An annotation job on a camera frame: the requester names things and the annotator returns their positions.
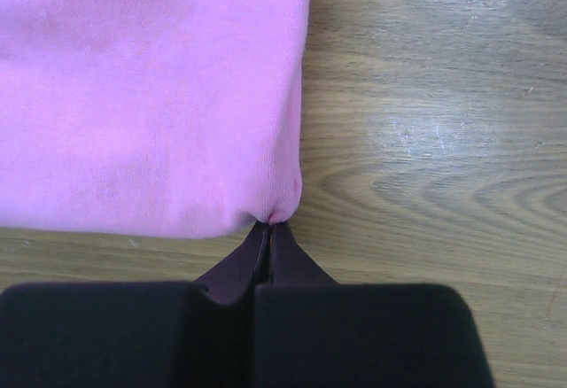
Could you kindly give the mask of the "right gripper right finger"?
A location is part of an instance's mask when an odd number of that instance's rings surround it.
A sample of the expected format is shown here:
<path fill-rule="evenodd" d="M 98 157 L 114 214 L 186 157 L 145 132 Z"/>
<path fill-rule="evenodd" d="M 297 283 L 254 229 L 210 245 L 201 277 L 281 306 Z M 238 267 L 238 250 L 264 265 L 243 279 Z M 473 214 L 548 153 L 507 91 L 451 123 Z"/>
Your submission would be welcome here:
<path fill-rule="evenodd" d="M 340 284 L 270 230 L 254 298 L 258 387 L 491 387 L 469 306 L 435 283 Z"/>

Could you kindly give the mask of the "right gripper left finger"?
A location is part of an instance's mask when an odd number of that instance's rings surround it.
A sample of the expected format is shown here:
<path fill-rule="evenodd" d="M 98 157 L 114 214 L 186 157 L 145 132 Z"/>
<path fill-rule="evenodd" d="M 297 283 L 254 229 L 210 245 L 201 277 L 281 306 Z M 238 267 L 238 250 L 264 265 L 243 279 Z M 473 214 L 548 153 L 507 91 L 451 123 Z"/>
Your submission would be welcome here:
<path fill-rule="evenodd" d="M 4 387 L 246 387 L 269 229 L 198 279 L 23 283 L 1 296 Z"/>

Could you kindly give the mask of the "pink t-shirt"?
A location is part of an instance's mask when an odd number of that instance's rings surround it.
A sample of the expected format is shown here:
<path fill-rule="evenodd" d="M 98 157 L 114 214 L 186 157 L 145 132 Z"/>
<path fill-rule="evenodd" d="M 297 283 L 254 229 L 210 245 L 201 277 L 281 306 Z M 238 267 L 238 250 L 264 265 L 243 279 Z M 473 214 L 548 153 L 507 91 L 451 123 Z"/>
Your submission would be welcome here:
<path fill-rule="evenodd" d="M 309 0 L 1 0 L 1 223 L 202 238 L 296 211 Z"/>

